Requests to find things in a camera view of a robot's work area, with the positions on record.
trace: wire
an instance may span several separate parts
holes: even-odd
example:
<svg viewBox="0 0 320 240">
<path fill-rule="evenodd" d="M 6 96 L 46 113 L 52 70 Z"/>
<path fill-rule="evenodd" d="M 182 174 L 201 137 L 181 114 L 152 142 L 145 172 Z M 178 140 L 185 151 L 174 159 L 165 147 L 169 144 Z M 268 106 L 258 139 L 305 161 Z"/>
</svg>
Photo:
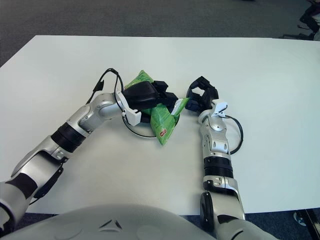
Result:
<svg viewBox="0 0 320 240">
<path fill-rule="evenodd" d="M 228 116 L 228 115 L 225 115 L 225 117 L 222 117 L 222 118 L 223 119 L 232 119 L 233 121 L 235 121 L 235 123 L 238 125 L 239 131 L 240 131 L 240 137 L 241 137 L 240 142 L 234 150 L 230 151 L 230 154 L 232 155 L 232 154 L 235 154 L 241 148 L 241 145 L 244 141 L 244 131 L 242 129 L 240 122 L 236 118 L 234 118 L 232 116 Z"/>
<path fill-rule="evenodd" d="M 98 80 L 98 82 L 96 83 L 94 89 L 92 90 L 93 93 L 92 93 L 91 96 L 89 97 L 89 99 L 88 99 L 88 101 L 86 102 L 86 104 L 89 104 L 89 103 L 91 102 L 92 98 L 94 97 L 94 95 L 95 95 L 95 93 L 96 93 L 97 91 L 102 91 L 102 89 L 104 88 L 104 83 L 105 83 L 104 80 L 103 80 L 103 78 L 104 78 L 104 76 L 105 76 L 107 73 L 109 73 L 109 72 L 112 72 L 113 74 L 116 75 L 116 82 L 115 82 L 114 94 L 113 94 L 113 95 L 114 95 L 114 98 L 116 98 L 116 87 L 117 87 L 118 79 L 119 79 L 120 84 L 121 84 L 121 92 L 124 91 L 124 83 L 122 82 L 122 79 L 121 79 L 119 73 L 118 73 L 116 70 L 114 70 L 113 68 L 108 68 L 107 70 L 105 70 L 105 72 L 104 72 L 104 73 L 101 75 L 101 77 L 99 78 L 99 80 Z"/>
<path fill-rule="evenodd" d="M 36 201 L 38 201 L 39 199 L 40 199 L 40 198 L 37 198 L 36 200 L 30 202 L 29 206 L 32 205 L 32 204 L 34 204 L 34 203 L 35 203 Z"/>
<path fill-rule="evenodd" d="M 129 123 L 127 123 L 127 121 L 125 120 L 124 117 L 122 118 L 122 121 L 123 121 L 124 125 L 125 125 L 133 134 L 135 134 L 135 135 L 137 135 L 137 136 L 139 136 L 139 137 L 142 137 L 142 138 L 147 138 L 147 139 L 154 139 L 154 138 L 156 138 L 155 135 L 154 135 L 154 136 L 142 135 L 142 134 L 140 134 L 140 133 L 132 130 L 132 129 L 128 126 Z"/>
</svg>

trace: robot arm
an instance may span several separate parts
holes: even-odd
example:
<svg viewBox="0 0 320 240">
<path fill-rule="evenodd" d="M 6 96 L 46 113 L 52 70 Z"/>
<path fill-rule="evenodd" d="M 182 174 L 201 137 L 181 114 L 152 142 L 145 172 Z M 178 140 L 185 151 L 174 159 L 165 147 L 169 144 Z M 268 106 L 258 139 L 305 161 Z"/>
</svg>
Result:
<svg viewBox="0 0 320 240">
<path fill-rule="evenodd" d="M 122 114 L 133 126 L 140 122 L 141 112 L 128 106 L 122 92 L 115 96 L 116 100 L 113 93 L 103 93 L 79 108 L 17 164 L 9 180 L 0 182 L 0 228 L 4 234 L 12 232 L 32 198 L 47 194 L 62 174 L 63 163 L 105 120 Z"/>
<path fill-rule="evenodd" d="M 204 90 L 202 96 L 192 92 L 196 87 Z M 219 99 L 218 91 L 204 77 L 191 84 L 187 97 L 191 100 L 186 108 L 200 113 L 198 122 L 201 124 L 203 187 L 206 190 L 200 198 L 202 227 L 208 232 L 214 231 L 218 240 L 276 239 L 245 220 L 231 165 L 231 153 L 234 151 L 229 148 L 227 127 L 223 121 L 224 118 L 230 118 L 224 112 L 228 104 Z"/>
<path fill-rule="evenodd" d="M 0 182 L 0 236 L 13 231 L 32 198 L 39 199 L 48 193 L 62 174 L 63 164 L 104 121 L 122 115 L 128 124 L 135 126 L 142 121 L 140 110 L 153 108 L 158 103 L 172 106 L 178 99 L 166 92 L 165 82 L 144 81 L 122 91 L 115 87 L 114 92 L 102 93 L 91 101 L 94 93 L 102 90 L 102 78 L 107 72 L 116 74 L 122 86 L 118 72 L 107 69 L 87 104 L 29 152 L 14 168 L 9 180 Z"/>
</svg>

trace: white table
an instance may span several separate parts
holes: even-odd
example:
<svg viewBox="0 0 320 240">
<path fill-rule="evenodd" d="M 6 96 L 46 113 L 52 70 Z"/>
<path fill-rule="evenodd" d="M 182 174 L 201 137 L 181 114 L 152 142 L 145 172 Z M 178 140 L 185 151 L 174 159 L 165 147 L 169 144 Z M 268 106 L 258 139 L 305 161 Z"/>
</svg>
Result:
<svg viewBox="0 0 320 240">
<path fill-rule="evenodd" d="M 141 69 L 184 97 L 210 80 L 244 129 L 232 156 L 246 213 L 320 207 L 320 43 L 262 38 L 36 36 L 0 68 L 0 181 L 89 98 L 107 68 L 125 84 Z M 112 92 L 115 76 L 105 78 Z M 97 129 L 28 211 L 64 213 L 135 203 L 199 213 L 200 125 L 184 110 L 167 145 L 133 135 L 121 119 Z M 238 144 L 228 127 L 231 148 Z"/>
</svg>

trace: chip bag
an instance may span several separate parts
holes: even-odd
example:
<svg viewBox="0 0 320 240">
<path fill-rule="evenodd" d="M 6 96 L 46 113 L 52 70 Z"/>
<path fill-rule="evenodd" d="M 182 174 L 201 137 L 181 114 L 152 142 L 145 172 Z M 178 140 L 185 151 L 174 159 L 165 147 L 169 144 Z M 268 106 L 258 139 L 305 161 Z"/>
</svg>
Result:
<svg viewBox="0 0 320 240">
<path fill-rule="evenodd" d="M 141 70 L 139 75 L 129 84 L 127 84 L 125 88 L 130 88 L 132 85 L 143 81 L 148 81 L 150 83 L 154 82 L 154 80 L 145 71 Z M 188 100 L 189 98 L 179 98 L 175 102 L 174 108 L 171 113 L 162 103 L 159 103 L 153 108 L 142 110 L 142 112 L 151 116 L 151 128 L 161 145 L 166 144 L 166 142 L 168 141 L 179 120 L 180 113 L 184 109 Z"/>
</svg>

